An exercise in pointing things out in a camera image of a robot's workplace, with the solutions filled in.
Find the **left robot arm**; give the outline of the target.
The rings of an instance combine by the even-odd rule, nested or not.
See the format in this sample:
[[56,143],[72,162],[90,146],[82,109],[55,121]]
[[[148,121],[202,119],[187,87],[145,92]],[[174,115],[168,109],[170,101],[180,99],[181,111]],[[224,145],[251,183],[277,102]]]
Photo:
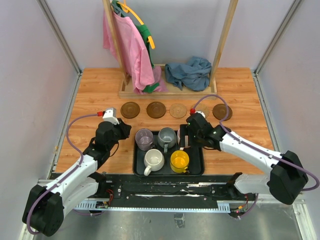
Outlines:
[[121,118],[98,124],[95,136],[79,159],[63,174],[46,185],[36,184],[29,192],[22,222],[32,235],[54,235],[74,207],[94,195],[101,198],[107,185],[97,170],[111,157],[111,150],[129,138],[132,127]]

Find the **yellow mug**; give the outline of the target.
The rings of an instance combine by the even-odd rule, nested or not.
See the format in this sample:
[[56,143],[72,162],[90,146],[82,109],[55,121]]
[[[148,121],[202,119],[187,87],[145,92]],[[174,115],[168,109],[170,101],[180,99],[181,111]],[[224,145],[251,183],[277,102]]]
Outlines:
[[170,156],[170,167],[174,173],[186,174],[189,173],[190,158],[183,150],[176,150]]

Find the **brown round coaster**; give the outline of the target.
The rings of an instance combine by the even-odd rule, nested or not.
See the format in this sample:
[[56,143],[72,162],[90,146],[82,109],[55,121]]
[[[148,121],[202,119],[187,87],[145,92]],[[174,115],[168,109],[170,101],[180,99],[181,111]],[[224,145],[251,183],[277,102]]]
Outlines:
[[126,102],[121,106],[120,113],[127,119],[133,119],[139,115],[140,106],[133,101]]
[[226,121],[229,120],[233,116],[232,109],[228,106],[226,107],[225,104],[220,103],[213,107],[212,114],[217,120],[222,120],[228,112],[228,116],[226,117]]
[[166,106],[162,102],[154,101],[147,106],[146,112],[149,117],[159,119],[165,115]]

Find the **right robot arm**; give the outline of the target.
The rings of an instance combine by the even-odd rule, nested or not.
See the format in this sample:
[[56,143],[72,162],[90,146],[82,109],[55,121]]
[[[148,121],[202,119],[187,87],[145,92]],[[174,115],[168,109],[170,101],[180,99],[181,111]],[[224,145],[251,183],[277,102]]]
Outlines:
[[259,168],[265,176],[261,180],[244,183],[247,178],[240,174],[234,183],[226,188],[232,200],[244,194],[270,194],[279,202],[291,205],[303,190],[309,179],[297,154],[285,153],[257,145],[236,134],[221,124],[213,127],[200,113],[194,113],[180,125],[181,146],[209,148],[237,156]]

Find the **pink ceramic mug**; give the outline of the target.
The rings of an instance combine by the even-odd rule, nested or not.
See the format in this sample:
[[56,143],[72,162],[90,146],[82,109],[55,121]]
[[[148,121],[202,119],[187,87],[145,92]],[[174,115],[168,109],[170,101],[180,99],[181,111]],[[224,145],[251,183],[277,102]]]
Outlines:
[[181,138],[180,138],[180,129],[177,131],[177,145],[180,151],[183,151],[185,148],[180,146]]

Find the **woven rattan coaster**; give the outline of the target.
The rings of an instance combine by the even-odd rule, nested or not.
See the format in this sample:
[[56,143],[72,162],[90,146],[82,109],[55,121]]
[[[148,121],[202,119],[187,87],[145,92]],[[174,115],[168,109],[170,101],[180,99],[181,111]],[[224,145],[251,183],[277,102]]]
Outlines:
[[208,117],[210,114],[210,109],[207,105],[203,103],[199,103],[197,106],[193,105],[190,109],[190,115],[193,115],[196,113],[196,111],[202,111],[205,113],[205,115]]
[[180,119],[187,114],[187,107],[181,103],[174,103],[170,106],[169,113],[172,117]]

